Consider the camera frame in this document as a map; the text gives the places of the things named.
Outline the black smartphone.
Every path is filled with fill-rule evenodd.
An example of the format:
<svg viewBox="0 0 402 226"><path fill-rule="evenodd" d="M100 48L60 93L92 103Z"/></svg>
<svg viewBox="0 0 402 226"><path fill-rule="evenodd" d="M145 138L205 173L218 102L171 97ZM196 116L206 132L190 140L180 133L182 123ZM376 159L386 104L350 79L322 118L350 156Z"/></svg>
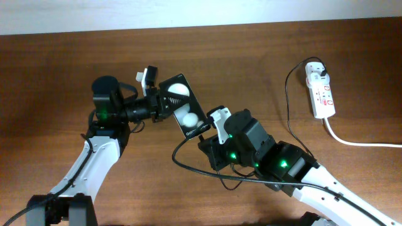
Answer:
<svg viewBox="0 0 402 226"><path fill-rule="evenodd" d="M160 89L190 97L189 103L173 111L173 115L186 138L191 139L210 129L210 125L206 123L207 117L184 74L171 77L161 82L159 86Z"/></svg>

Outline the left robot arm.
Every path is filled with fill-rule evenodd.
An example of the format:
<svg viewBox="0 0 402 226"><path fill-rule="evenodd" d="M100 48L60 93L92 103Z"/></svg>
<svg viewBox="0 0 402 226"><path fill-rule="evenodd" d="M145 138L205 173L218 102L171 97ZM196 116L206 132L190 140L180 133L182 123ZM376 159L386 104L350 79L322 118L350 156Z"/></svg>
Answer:
<svg viewBox="0 0 402 226"><path fill-rule="evenodd" d="M146 119L162 121L193 100L184 75L155 87L155 78L143 74L144 97L135 87L103 76L92 84L95 110L90 113L84 147L76 162L47 195L34 195L25 208L27 225L97 225L96 195L109 170L117 163L136 129Z"/></svg>

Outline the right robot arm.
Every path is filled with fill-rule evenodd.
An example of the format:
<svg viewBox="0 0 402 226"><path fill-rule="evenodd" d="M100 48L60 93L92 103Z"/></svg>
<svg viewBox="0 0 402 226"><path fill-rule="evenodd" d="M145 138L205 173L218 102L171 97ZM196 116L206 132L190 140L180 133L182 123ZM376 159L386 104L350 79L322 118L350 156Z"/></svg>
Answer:
<svg viewBox="0 0 402 226"><path fill-rule="evenodd" d="M203 131L217 129L216 135L198 144L214 170L231 163L252 167L272 190L311 206L337 225L397 225L342 185L304 150L276 142L247 109L233 114L226 108L217 109L196 125Z"/></svg>

